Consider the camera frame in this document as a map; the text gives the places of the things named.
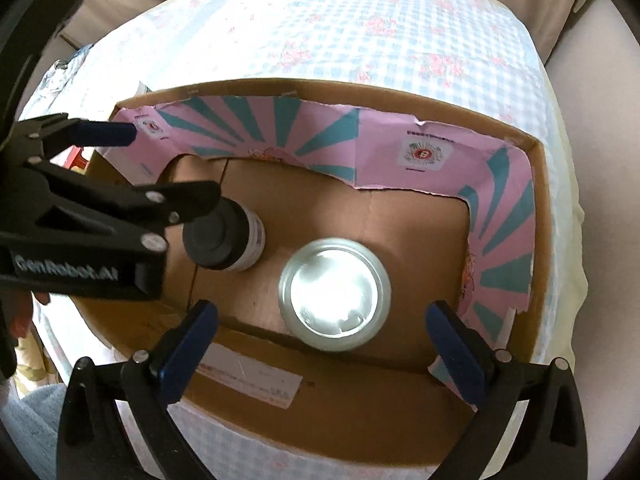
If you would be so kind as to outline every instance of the sticker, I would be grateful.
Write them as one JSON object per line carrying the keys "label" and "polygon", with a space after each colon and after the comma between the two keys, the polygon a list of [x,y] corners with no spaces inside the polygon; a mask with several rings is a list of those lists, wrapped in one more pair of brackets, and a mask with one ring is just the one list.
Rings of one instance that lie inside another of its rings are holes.
{"label": "sticker", "polygon": [[440,170],[453,153],[453,146],[444,139],[432,136],[409,135],[402,140],[398,164],[421,170]]}
{"label": "sticker", "polygon": [[145,132],[152,139],[168,139],[169,135],[158,123],[148,116],[136,117],[133,120],[139,131]]}
{"label": "sticker", "polygon": [[246,219],[249,221],[249,240],[247,241],[244,253],[242,253],[238,260],[223,270],[246,270],[258,261],[264,251],[266,235],[264,233],[262,220],[260,220],[260,217],[256,213],[245,208],[242,204],[239,204],[239,206],[244,210]]}
{"label": "sticker", "polygon": [[302,376],[245,357],[217,343],[209,345],[198,371],[236,392],[284,410],[291,405],[302,382]]}

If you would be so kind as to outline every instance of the red object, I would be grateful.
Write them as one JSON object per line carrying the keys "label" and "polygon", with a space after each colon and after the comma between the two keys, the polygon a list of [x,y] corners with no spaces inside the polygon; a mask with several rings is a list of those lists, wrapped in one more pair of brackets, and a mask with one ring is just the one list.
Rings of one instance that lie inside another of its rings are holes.
{"label": "red object", "polygon": [[73,168],[78,168],[78,170],[80,170],[82,173],[84,173],[84,170],[85,170],[87,164],[88,164],[88,160],[86,160],[82,156],[82,148],[78,148],[77,146],[73,146],[71,148],[71,152],[69,153],[68,157],[66,158],[64,167],[67,168],[68,170],[71,170]]}
{"label": "red object", "polygon": [[414,157],[415,158],[431,158],[433,156],[433,152],[428,150],[427,148],[420,148],[419,150],[415,150]]}

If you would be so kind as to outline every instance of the checkered tablecloth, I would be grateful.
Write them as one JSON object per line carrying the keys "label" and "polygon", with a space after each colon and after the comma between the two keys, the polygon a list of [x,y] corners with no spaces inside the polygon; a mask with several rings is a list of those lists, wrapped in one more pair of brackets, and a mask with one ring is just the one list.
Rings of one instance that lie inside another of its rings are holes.
{"label": "checkered tablecloth", "polygon": [[[42,99],[34,95],[23,118],[66,111],[105,120],[115,102],[134,95],[141,81],[159,90],[250,77],[336,80],[412,92],[537,137],[545,147],[554,221],[552,269],[534,355],[535,361],[544,359],[559,291],[571,272],[572,168],[531,38],[495,0],[169,0],[97,43],[46,109],[38,108]],[[47,91],[46,85],[39,90]],[[224,480],[404,479],[431,472],[301,456],[225,428],[188,406],[175,410],[196,452]],[[522,412],[514,415],[518,418]]]}

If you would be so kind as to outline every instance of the jar lid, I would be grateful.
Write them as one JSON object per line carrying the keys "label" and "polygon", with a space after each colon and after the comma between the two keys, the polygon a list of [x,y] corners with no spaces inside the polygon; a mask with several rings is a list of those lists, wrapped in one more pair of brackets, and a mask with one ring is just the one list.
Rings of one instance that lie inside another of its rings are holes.
{"label": "jar lid", "polygon": [[182,244],[191,261],[197,265],[222,270],[242,256],[249,240],[249,230],[242,206],[222,197],[212,212],[184,224]]}
{"label": "jar lid", "polygon": [[315,240],[287,262],[278,284],[280,312],[303,342],[325,351],[363,345],[386,321],[388,274],[375,254],[345,238]]}

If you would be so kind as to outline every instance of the cardboard box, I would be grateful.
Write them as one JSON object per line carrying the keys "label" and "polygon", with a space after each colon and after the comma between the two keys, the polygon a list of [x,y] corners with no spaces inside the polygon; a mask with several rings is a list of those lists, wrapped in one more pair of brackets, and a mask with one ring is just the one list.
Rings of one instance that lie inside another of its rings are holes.
{"label": "cardboard box", "polygon": [[[516,316],[508,348],[529,360],[538,334],[550,265],[550,209],[543,148],[513,127],[469,110],[386,89],[304,80],[241,80],[155,92],[118,104],[137,108],[194,95],[271,96],[286,92],[326,104],[351,104],[413,114],[421,120],[469,128],[507,139],[526,152],[535,200],[535,252],[530,304]],[[96,157],[87,175],[114,180],[117,172]],[[435,354],[424,331],[432,300],[456,304],[466,255],[465,203],[404,190],[355,190],[343,182],[274,162],[183,157],[171,180],[213,178],[223,194],[260,215],[267,245],[258,264],[239,274],[195,269],[168,230],[170,254],[163,303],[76,300],[92,330],[124,355],[149,348],[178,322],[176,312],[199,298],[219,307],[215,342],[243,356],[303,377],[288,409],[249,397],[196,374],[186,397],[215,418],[267,439],[340,460],[371,465],[427,466],[441,462],[472,416],[426,370]],[[369,246],[392,281],[393,309],[378,335],[344,354],[322,354],[291,336],[277,307],[284,263],[315,238],[344,236]],[[430,250],[416,251],[415,247]]]}

